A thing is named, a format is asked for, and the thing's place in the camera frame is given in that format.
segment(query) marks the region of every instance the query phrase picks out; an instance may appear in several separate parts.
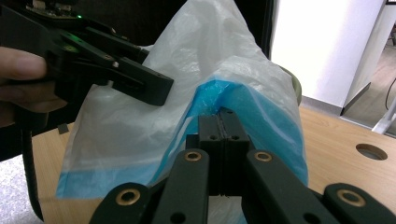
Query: wooden table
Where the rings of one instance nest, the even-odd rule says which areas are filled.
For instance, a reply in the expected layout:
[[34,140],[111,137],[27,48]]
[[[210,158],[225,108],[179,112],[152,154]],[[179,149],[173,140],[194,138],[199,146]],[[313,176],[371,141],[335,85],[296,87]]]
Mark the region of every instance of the wooden table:
[[[366,190],[396,214],[396,139],[372,133],[346,121],[300,108],[304,129],[309,188],[322,193],[331,183]],[[56,130],[34,138],[39,200],[46,223],[88,223],[101,200],[58,200],[55,190],[68,133]],[[362,156],[357,144],[385,151],[383,161]]]

